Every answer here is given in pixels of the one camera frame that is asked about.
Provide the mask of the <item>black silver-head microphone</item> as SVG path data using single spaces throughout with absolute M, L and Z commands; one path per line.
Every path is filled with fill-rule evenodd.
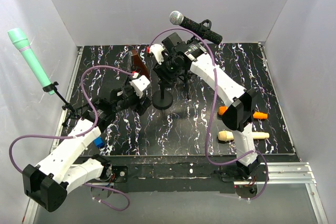
M 223 37 L 220 34 L 211 30 L 212 22 L 209 19 L 197 23 L 177 10 L 170 13 L 169 19 L 171 24 L 188 29 L 200 36 L 203 40 L 208 40 L 216 45 L 219 45 L 223 40 Z

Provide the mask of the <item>black round-base stand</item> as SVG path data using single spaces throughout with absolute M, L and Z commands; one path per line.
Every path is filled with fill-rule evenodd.
M 152 104 L 158 110 L 166 110 L 172 105 L 173 96 L 166 90 L 165 84 L 160 83 L 159 87 L 152 95 Z

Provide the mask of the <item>orange microphone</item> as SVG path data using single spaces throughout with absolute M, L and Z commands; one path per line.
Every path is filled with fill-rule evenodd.
M 218 109 L 218 115 L 223 115 L 227 111 L 228 107 L 220 106 Z M 254 119 L 266 120 L 268 119 L 268 114 L 262 112 L 255 112 L 253 115 Z

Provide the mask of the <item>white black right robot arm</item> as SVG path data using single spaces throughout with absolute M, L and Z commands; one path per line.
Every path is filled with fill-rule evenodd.
M 260 160 L 253 140 L 253 122 L 256 91 L 247 90 L 229 77 L 216 63 L 212 51 L 198 35 L 184 42 L 173 29 L 160 44 L 151 42 L 148 53 L 155 57 L 153 70 L 160 89 L 153 93 L 152 104 L 159 110 L 168 109 L 173 97 L 168 88 L 178 79 L 188 82 L 188 74 L 201 78 L 211 87 L 215 98 L 221 98 L 228 109 L 221 116 L 224 125 L 232 131 L 236 145 L 237 173 L 242 180 L 251 180 L 257 174 Z

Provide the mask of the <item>beige microphone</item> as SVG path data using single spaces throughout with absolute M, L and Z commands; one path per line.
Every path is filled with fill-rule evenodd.
M 254 140 L 265 140 L 270 137 L 269 133 L 266 132 L 252 132 L 252 136 Z M 234 136 L 230 131 L 220 131 L 217 139 L 220 142 L 229 142 L 234 140 Z

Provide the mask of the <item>black tripod microphone stand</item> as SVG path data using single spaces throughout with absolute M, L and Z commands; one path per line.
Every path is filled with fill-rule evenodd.
M 203 40 L 212 41 L 211 40 L 212 23 L 208 19 L 202 21 L 201 23 L 196 23 L 195 21 L 187 17 L 184 17 L 183 19 L 181 19 L 179 26 L 194 32 L 199 37 L 201 37 Z M 188 70 L 185 68 L 184 73 L 179 76 L 179 78 L 183 80 L 186 90 L 188 90 L 188 80 L 191 78 L 191 75 L 192 74 L 189 74 Z

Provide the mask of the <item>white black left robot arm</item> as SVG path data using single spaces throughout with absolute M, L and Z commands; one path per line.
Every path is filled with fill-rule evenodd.
M 111 164 L 98 154 L 81 165 L 72 165 L 115 120 L 118 112 L 128 108 L 139 114 L 146 111 L 151 104 L 146 96 L 149 87 L 150 81 L 144 75 L 128 77 L 122 88 L 111 91 L 110 98 L 96 97 L 94 108 L 87 107 L 68 139 L 37 165 L 28 164 L 23 169 L 24 193 L 48 212 L 53 212 L 77 187 L 92 179 L 108 181 L 112 175 Z

